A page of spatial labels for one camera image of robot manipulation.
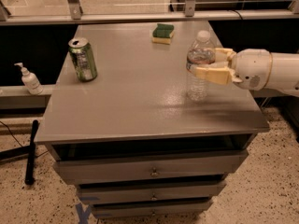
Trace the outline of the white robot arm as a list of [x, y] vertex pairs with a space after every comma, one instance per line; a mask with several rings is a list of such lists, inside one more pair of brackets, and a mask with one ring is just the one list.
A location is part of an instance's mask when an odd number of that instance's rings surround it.
[[206, 67], [190, 65], [197, 78], [219, 85], [234, 83], [244, 90], [272, 89], [299, 96], [299, 54], [275, 53], [266, 49], [216, 48], [216, 61]]

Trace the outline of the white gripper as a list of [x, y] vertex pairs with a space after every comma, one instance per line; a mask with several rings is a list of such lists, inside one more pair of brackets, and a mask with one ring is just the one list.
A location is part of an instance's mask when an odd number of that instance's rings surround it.
[[219, 63], [193, 65], [191, 73], [211, 83], [227, 85], [233, 81], [241, 89], [258, 91], [266, 85], [272, 67], [272, 55], [265, 49], [236, 53], [233, 49], [215, 48], [215, 61]]

